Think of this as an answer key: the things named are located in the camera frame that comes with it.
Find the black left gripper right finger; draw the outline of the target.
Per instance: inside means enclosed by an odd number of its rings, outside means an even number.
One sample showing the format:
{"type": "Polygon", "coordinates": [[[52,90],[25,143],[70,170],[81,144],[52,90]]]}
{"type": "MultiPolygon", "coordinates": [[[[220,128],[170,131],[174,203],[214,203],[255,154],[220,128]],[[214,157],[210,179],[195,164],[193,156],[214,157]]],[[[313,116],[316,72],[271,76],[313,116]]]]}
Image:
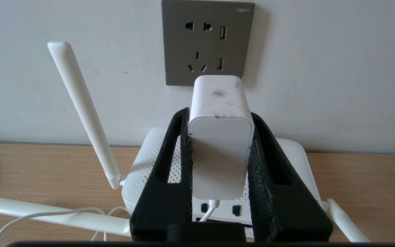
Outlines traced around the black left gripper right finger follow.
{"type": "Polygon", "coordinates": [[[248,198],[256,242],[328,242],[333,224],[265,121],[251,114],[248,198]]]}

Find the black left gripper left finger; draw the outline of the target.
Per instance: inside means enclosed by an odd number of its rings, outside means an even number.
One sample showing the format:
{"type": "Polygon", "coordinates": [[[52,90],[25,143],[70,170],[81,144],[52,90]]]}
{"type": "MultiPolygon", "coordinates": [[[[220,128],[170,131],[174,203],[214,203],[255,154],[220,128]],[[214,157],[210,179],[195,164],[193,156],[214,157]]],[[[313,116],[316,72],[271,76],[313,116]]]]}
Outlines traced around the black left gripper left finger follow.
{"type": "Polygon", "coordinates": [[[171,119],[159,154],[130,219],[135,242],[165,242],[167,230],[192,220],[192,150],[188,135],[188,107],[171,119]],[[180,183],[169,184],[177,140],[180,140],[180,183]]]}

